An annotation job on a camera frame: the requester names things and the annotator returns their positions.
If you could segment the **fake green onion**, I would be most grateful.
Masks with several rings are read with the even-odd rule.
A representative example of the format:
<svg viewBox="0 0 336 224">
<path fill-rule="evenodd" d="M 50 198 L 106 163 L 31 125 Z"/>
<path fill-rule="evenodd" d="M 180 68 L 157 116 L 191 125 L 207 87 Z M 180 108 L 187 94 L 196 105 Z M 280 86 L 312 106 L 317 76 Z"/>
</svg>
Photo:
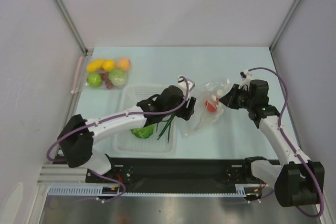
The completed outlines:
<svg viewBox="0 0 336 224">
<path fill-rule="evenodd" d="M 167 133 L 167 143 L 170 141 L 170 135 L 171 135 L 171 127 L 173 120 L 175 119 L 175 115 L 170 115 L 168 119 L 164 119 L 162 122 L 165 123 L 163 126 L 162 131 L 159 133 L 157 140 L 159 140 L 165 133 Z"/>
</svg>

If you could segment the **clear zip top bag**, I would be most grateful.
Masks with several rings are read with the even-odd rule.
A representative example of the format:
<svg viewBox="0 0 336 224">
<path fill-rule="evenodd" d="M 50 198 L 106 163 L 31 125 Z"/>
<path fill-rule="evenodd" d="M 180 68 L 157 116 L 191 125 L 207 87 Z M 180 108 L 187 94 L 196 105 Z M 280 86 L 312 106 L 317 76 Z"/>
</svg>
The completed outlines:
<svg viewBox="0 0 336 224">
<path fill-rule="evenodd" d="M 197 86 L 192 91 L 196 98 L 194 114 L 187 121 L 185 136 L 190 136 L 201 129 L 217 122 L 224 114 L 225 106 L 219 99 L 228 94 L 233 84 L 228 79 L 215 79 Z"/>
</svg>

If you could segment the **fake red orange pepper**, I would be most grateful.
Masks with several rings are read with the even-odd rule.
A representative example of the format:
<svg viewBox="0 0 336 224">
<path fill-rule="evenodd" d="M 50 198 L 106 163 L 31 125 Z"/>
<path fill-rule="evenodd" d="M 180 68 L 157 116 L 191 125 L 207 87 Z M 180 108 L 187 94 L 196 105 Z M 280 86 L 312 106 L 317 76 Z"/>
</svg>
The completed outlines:
<svg viewBox="0 0 336 224">
<path fill-rule="evenodd" d="M 212 105 L 208 100 L 205 101 L 206 110 L 210 113 L 214 113 L 217 111 L 217 107 Z"/>
</svg>

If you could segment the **fake green lettuce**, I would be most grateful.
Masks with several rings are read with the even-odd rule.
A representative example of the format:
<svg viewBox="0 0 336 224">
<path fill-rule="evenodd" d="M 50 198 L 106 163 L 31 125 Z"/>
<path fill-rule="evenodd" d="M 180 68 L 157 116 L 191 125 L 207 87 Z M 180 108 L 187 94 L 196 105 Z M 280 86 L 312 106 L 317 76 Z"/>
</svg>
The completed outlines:
<svg viewBox="0 0 336 224">
<path fill-rule="evenodd" d="M 141 139 L 149 138 L 154 133 L 154 125 L 131 129 L 131 133 L 137 138 L 141 138 Z"/>
</svg>

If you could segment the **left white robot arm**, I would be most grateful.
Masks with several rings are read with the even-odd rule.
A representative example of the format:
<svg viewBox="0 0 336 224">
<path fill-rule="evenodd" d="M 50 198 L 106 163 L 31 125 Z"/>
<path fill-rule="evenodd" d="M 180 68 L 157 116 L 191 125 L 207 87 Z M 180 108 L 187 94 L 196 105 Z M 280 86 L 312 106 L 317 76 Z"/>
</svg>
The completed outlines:
<svg viewBox="0 0 336 224">
<path fill-rule="evenodd" d="M 84 119 L 80 114 L 70 118 L 58 141 L 69 168 L 85 167 L 104 182 L 115 178 L 110 158 L 94 150 L 94 143 L 116 133 L 155 125 L 167 116 L 189 120 L 196 98 L 177 86 L 138 102 L 133 107 L 105 118 Z"/>
</svg>

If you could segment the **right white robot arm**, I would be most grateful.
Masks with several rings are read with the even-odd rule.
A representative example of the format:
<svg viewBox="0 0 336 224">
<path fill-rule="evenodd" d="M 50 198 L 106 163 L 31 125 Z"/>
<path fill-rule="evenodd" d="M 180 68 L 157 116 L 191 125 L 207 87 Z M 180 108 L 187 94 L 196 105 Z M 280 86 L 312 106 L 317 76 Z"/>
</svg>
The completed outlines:
<svg viewBox="0 0 336 224">
<path fill-rule="evenodd" d="M 249 118 L 267 138 L 275 151 L 280 167 L 265 158 L 248 158 L 249 165 L 242 169 L 243 179 L 254 183 L 261 179 L 275 192 L 282 207 L 320 205 L 324 207 L 324 167 L 313 162 L 285 132 L 280 113 L 269 104 L 267 81 L 245 79 L 221 93 L 220 103 L 230 109 L 245 109 Z"/>
</svg>

